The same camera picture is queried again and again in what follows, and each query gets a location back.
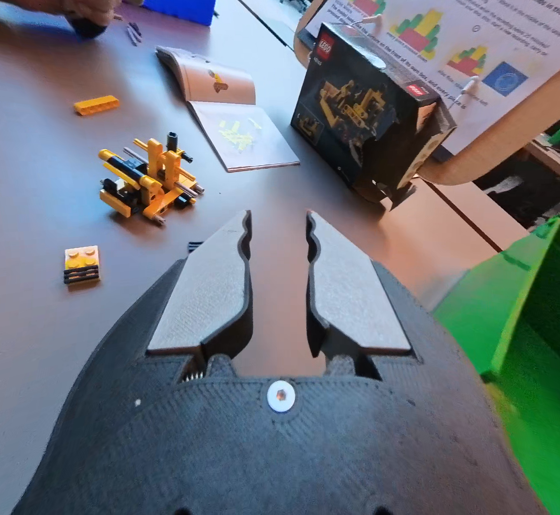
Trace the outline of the yellow lego vehicle model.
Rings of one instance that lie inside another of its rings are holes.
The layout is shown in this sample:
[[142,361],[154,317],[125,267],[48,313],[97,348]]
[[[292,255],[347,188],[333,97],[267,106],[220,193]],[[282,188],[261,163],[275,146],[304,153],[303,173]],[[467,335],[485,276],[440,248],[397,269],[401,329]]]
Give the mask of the yellow lego vehicle model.
[[100,150],[99,159],[114,177],[101,180],[99,198],[124,218],[138,213],[164,226],[169,209],[193,206],[205,189],[183,168],[182,162],[191,163],[192,158],[179,148],[176,133],[168,133],[166,144],[153,138],[146,142],[134,139],[133,143],[146,155],[124,147],[128,158],[123,159],[108,149]]

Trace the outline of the lego instruction booklet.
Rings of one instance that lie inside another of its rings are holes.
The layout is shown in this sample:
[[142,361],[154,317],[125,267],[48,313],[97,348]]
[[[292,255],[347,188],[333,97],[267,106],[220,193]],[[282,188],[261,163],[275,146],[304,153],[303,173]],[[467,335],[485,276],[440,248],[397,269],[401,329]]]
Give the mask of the lego instruction booklet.
[[248,72],[188,50],[157,46],[186,105],[229,173],[298,166],[300,160],[267,113],[256,105]]

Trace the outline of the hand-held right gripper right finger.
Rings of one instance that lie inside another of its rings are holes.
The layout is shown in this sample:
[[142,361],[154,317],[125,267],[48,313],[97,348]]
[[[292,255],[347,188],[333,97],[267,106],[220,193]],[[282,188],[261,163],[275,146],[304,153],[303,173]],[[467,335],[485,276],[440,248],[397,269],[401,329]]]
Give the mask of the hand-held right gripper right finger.
[[306,240],[312,356],[408,355],[412,346],[368,254],[314,211],[306,215]]

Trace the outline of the yellow black lego brick assembly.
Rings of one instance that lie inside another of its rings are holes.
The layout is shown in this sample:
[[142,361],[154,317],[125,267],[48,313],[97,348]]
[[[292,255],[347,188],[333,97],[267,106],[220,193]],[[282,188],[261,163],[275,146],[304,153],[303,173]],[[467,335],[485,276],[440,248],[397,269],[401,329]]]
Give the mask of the yellow black lego brick assembly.
[[63,281],[66,286],[100,281],[100,254],[97,245],[66,249]]

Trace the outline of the dark lego set box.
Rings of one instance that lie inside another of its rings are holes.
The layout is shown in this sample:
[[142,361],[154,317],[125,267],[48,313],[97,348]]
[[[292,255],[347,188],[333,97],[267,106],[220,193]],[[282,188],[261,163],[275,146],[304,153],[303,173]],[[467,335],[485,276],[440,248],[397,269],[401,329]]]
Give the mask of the dark lego set box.
[[456,130],[436,89],[359,29],[321,24],[291,126],[351,189],[396,208]]

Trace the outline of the yellow lego beam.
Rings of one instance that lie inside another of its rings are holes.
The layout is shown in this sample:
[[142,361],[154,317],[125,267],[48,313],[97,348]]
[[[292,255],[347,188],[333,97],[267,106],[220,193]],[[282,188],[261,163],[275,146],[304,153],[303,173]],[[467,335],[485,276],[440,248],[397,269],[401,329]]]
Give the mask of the yellow lego beam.
[[120,101],[116,97],[108,95],[76,102],[73,107],[77,115],[87,117],[116,109],[120,107]]

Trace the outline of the green plastic bin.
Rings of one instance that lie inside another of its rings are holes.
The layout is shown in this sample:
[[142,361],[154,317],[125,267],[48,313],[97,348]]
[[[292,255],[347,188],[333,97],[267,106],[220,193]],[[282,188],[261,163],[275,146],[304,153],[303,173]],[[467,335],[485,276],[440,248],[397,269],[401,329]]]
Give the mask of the green plastic bin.
[[486,384],[537,496],[559,514],[559,216],[466,272],[433,315]]

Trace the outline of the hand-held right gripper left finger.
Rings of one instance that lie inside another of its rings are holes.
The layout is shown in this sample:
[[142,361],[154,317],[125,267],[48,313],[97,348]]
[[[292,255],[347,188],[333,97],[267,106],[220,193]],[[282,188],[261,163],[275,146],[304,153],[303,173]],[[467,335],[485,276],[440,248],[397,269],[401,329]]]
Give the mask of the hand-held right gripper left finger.
[[189,252],[147,347],[149,356],[236,357],[253,335],[250,210]]

